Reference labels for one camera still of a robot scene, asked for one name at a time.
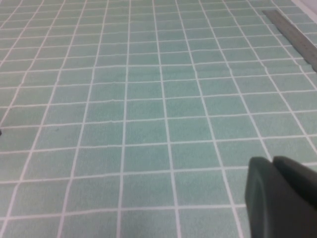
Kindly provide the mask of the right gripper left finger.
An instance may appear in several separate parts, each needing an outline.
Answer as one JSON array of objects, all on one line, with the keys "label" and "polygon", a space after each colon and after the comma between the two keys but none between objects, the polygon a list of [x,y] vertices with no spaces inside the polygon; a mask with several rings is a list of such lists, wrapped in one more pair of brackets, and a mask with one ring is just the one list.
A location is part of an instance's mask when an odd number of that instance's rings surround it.
[{"label": "right gripper left finger", "polygon": [[245,203],[253,238],[315,238],[317,198],[302,198],[263,157],[249,161]]}]

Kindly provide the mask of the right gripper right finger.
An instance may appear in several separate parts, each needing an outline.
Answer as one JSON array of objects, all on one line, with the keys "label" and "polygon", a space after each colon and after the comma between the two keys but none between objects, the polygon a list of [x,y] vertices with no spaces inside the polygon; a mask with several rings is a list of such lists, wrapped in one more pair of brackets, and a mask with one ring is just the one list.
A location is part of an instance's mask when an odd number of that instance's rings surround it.
[{"label": "right gripper right finger", "polygon": [[288,157],[276,156],[273,165],[302,198],[317,197],[317,173]]}]

